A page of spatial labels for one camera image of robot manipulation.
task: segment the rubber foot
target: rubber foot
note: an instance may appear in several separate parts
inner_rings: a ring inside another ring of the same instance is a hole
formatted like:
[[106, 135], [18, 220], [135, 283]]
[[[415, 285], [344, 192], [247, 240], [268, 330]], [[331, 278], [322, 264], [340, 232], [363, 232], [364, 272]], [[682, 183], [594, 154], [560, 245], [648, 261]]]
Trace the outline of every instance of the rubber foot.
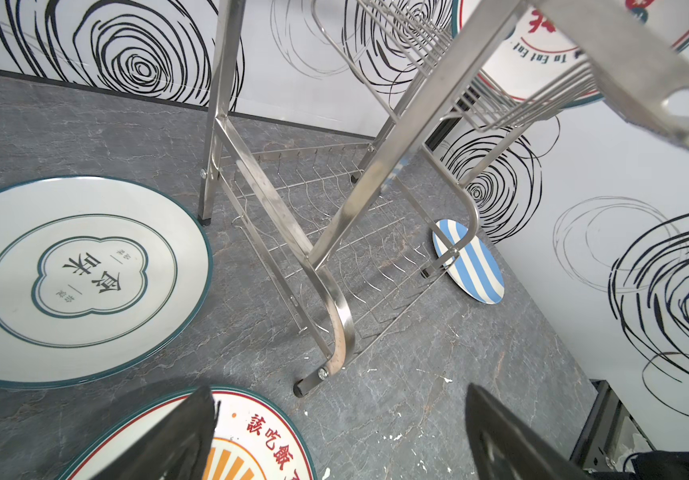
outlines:
[[301, 380], [294, 383], [294, 396], [296, 396], [297, 398], [304, 398], [304, 394], [301, 392], [301, 389], [299, 388], [300, 383], [301, 383]]

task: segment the black swirl pattern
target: black swirl pattern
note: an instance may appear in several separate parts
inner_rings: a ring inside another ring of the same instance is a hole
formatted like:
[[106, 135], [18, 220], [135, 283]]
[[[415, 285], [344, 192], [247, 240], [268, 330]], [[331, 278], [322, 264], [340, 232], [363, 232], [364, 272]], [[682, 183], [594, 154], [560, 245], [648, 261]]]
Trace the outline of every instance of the black swirl pattern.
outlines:
[[[410, 12], [415, 18], [435, 24], [445, 29], [451, 21], [452, 2], [450, 0], [396, 0], [397, 8]], [[416, 74], [416, 66], [407, 58], [400, 47], [410, 52], [412, 33], [391, 32], [401, 41], [395, 44], [379, 27], [366, 9], [355, 0], [345, 0], [344, 26], [341, 30], [341, 43], [349, 59], [374, 89], [386, 94], [391, 101], [393, 96], [402, 94]], [[374, 8], [370, 10], [377, 18], [383, 18]]]
[[[673, 227], [678, 233], [669, 235]], [[627, 339], [649, 359], [648, 390], [689, 416], [689, 214], [630, 245], [611, 268], [608, 300]]]
[[[205, 106], [217, 15], [212, 0], [0, 0], [0, 68]], [[233, 110], [244, 64], [241, 43]]]
[[[470, 130], [457, 138], [441, 161], [456, 178], [475, 167], [509, 128], [481, 134]], [[517, 234], [541, 203], [541, 162], [521, 135], [467, 187], [480, 212], [480, 226], [496, 244]]]

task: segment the plate with chinese characters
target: plate with chinese characters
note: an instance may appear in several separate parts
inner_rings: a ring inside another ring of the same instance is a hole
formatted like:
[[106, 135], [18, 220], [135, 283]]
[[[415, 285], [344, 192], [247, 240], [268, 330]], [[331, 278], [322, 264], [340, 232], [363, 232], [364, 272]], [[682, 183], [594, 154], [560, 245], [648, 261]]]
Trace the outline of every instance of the plate with chinese characters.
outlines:
[[0, 387], [99, 379], [198, 312], [212, 256], [196, 220], [140, 184], [35, 180], [0, 191]]
[[[681, 0], [606, 0], [627, 8], [660, 38], [680, 51], [689, 45], [689, 1]], [[456, 36], [479, 0], [453, 0], [452, 31]], [[576, 46], [541, 11], [529, 6], [507, 39], [485, 63], [485, 72], [516, 101], [524, 101], [586, 60]], [[572, 101], [575, 107], [602, 98], [591, 91]]]
[[[160, 398], [122, 420], [57, 480], [93, 478], [194, 391]], [[203, 480], [317, 480], [304, 440], [280, 408], [250, 390], [214, 386], [212, 395], [222, 404]]]

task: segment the circular line drawing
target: circular line drawing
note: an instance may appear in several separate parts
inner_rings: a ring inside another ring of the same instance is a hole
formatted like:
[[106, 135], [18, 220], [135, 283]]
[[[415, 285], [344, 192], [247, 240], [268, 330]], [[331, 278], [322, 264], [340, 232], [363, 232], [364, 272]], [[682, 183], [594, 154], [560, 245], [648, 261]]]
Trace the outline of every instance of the circular line drawing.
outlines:
[[[608, 241], [612, 237], [623, 240], [625, 234], [637, 236], [644, 231], [645, 225], [640, 225], [643, 220], [639, 214], [652, 218], [655, 224], [667, 220], [653, 206], [630, 197], [593, 197], [563, 212], [552, 231], [552, 249], [562, 269], [571, 278], [606, 292], [608, 272], [622, 253], [622, 250], [613, 251], [614, 247]], [[613, 235], [603, 228], [604, 221], [611, 221], [614, 225]], [[630, 230], [625, 222], [634, 224], [632, 227], [639, 230]], [[662, 233], [668, 238], [677, 233], [677, 228], [667, 224]]]
[[[661, 402], [665, 407], [671, 408], [672, 410], [675, 410], [677, 413], [689, 417], [689, 413], [686, 412], [686, 410], [689, 411], [689, 396], [683, 395], [683, 389], [689, 387], [689, 373], [683, 373], [680, 365], [676, 361], [671, 360], [672, 358], [676, 357], [678, 357], [682, 362], [689, 362], [689, 355], [687, 354], [680, 352], [660, 352], [654, 355], [645, 364], [645, 367], [643, 367], [643, 371], [641, 372], [641, 378], [643, 380], [643, 385], [645, 386], [645, 389], [648, 390], [648, 393], [652, 394], [654, 398]], [[664, 359], [666, 361], [666, 364], [662, 365], [660, 362], [660, 365], [657, 365], [655, 363], [656, 359]], [[657, 391], [662, 387], [662, 382], [657, 382], [655, 379], [652, 379], [650, 373], [649, 379], [646, 380], [646, 372], [652, 371], [649, 368], [651, 366], [656, 368], [656, 370], [658, 370], [663, 376], [665, 376], [663, 378], [671, 379], [672, 381], [679, 384], [677, 386], [679, 388], [672, 389], [670, 392]], [[669, 394], [671, 398], [667, 398], [666, 400], [662, 398], [664, 395], [667, 394]], [[679, 405], [673, 406], [672, 403], [674, 402], [678, 402]]]
[[[510, 130], [501, 128], [483, 134], [469, 130], [448, 147], [440, 161], [456, 178], [462, 178]], [[531, 150], [529, 139], [521, 135], [515, 140], [467, 191], [478, 206], [481, 228], [494, 244], [520, 232], [541, 203], [541, 162]]]
[[[614, 263], [608, 281], [608, 300], [629, 342], [648, 364], [672, 379], [660, 402], [689, 416], [689, 214], [649, 229]], [[677, 398], [686, 401], [673, 406]]]
[[[205, 106], [217, 16], [212, 0], [0, 0], [0, 69]], [[231, 110], [244, 68], [241, 42]]]
[[[344, 17], [344, 4], [327, 4], [326, 18]], [[272, 0], [270, 3], [270, 31], [275, 46], [294, 70], [310, 78], [326, 78], [349, 70], [349, 65], [332, 54], [328, 40], [320, 33], [312, 18], [311, 0]], [[340, 27], [334, 25], [331, 32]]]
[[[395, 8], [431, 22], [441, 30], [451, 22], [452, 4], [452, 0], [396, 0], [393, 3]], [[383, 18], [375, 8], [370, 13]], [[406, 38], [412, 38], [415, 32], [403, 34]], [[398, 40], [403, 38], [396, 32], [393, 36]], [[402, 42], [400, 46], [395, 44], [377, 21], [354, 0], [344, 2], [344, 25], [340, 41], [349, 60], [358, 66], [377, 92], [388, 96], [389, 102], [406, 91], [408, 83], [416, 74], [416, 65], [400, 49], [403, 47], [410, 51], [416, 45], [408, 42]]]

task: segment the wire basket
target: wire basket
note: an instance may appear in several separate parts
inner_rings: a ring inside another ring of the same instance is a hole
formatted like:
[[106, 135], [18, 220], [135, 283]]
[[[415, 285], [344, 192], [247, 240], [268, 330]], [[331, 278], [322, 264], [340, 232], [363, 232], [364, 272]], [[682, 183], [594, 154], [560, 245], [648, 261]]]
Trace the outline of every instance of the wire basket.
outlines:
[[[367, 146], [345, 144], [290, 150], [290, 154], [289, 150], [256, 154], [255, 157], [305, 234], [314, 242], [330, 217], [349, 197], [353, 176], [359, 173], [357, 164]], [[325, 342], [322, 353], [329, 356], [334, 339], [319, 293], [251, 187], [237, 169], [231, 170], [224, 171], [224, 175], [242, 205], [244, 220], [250, 221], [259, 232], [262, 243], [278, 264], [283, 281], [294, 294], [295, 303], [287, 302], [286, 305], [299, 331], [309, 328], [306, 316]], [[234, 222], [234, 225], [243, 228], [241, 222]], [[253, 244], [248, 233], [246, 236]], [[435, 258], [428, 251], [428, 245], [429, 237], [422, 219], [399, 189], [386, 186], [329, 256], [326, 265], [342, 287], [356, 326], [357, 349], [349, 362], [368, 350], [440, 278], [441, 272], [429, 277], [419, 274]], [[272, 269], [264, 266], [272, 278]], [[287, 297], [282, 289], [278, 291], [283, 298]]]
[[[396, 3], [386, 0], [357, 0], [359, 8], [371, 20], [369, 26], [378, 28], [387, 39], [387, 49], [401, 53], [416, 68], [416, 75], [427, 79], [440, 62], [453, 39], [429, 19], [419, 18], [411, 11], [403, 10]], [[401, 111], [389, 106], [383, 95], [371, 86], [358, 66], [326, 32], [316, 12], [317, 0], [313, 0], [313, 17], [320, 31], [349, 63], [361, 82], [397, 122]], [[451, 111], [442, 120], [464, 118], [473, 129], [487, 131], [515, 127], [536, 120], [549, 118], [568, 103], [590, 91], [596, 90], [589, 61], [583, 61], [560, 74], [545, 87], [524, 101], [516, 101], [508, 95], [484, 70], [480, 70], [470, 82], [459, 90]]]

